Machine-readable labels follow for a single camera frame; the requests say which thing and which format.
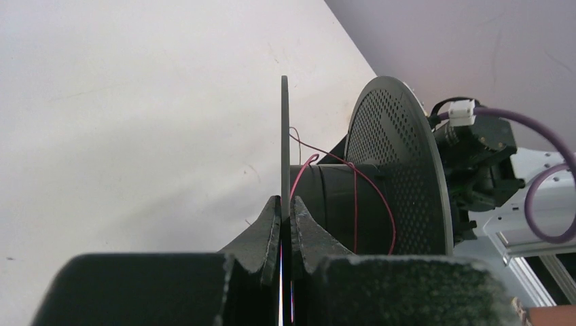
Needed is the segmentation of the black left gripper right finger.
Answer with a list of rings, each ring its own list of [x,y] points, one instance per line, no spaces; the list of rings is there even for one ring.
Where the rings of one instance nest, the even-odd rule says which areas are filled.
[[[355,255],[301,198],[290,208],[296,325],[519,325],[485,263],[443,255]]]

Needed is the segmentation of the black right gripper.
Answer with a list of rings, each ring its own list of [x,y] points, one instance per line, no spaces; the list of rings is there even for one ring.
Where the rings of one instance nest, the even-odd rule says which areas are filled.
[[[470,212],[499,208],[526,186],[511,162],[518,150],[511,124],[492,116],[477,117],[470,126],[441,123],[440,109],[458,102],[481,105],[475,98],[447,98],[435,104],[428,117],[448,186],[455,244],[477,238]]]

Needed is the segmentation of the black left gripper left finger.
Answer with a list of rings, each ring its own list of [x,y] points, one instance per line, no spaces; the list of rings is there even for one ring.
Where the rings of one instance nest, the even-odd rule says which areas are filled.
[[[55,276],[34,325],[277,325],[281,199],[212,253],[90,253]]]

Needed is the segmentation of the dark grey perforated spool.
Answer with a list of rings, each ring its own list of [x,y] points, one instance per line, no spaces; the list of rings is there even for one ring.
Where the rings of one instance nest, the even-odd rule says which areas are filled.
[[[289,165],[288,82],[281,82],[280,324],[294,323],[290,208],[312,218],[355,255],[443,255],[452,218],[439,151],[413,91],[389,76],[370,81],[355,104],[343,149],[324,162]]]

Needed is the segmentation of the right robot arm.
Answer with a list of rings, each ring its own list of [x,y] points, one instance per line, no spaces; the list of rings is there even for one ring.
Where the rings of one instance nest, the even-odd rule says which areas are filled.
[[[535,221],[533,209],[533,202],[536,198],[537,190],[548,177],[566,170],[570,172],[572,178],[575,178],[575,154],[570,151],[568,145],[551,128],[531,117],[505,109],[485,107],[479,104],[476,99],[465,96],[447,98],[435,104],[430,112],[429,119],[433,121],[434,126],[444,120],[448,120],[452,123],[456,122],[461,126],[470,126],[473,124],[474,119],[477,116],[504,118],[519,123],[533,130],[537,134],[540,134],[557,150],[564,162],[546,168],[534,177],[526,192],[523,208],[524,217],[529,230],[541,242],[554,245],[558,248],[575,240],[575,220],[572,220],[566,231],[559,235],[552,236],[546,234],[539,228]]]

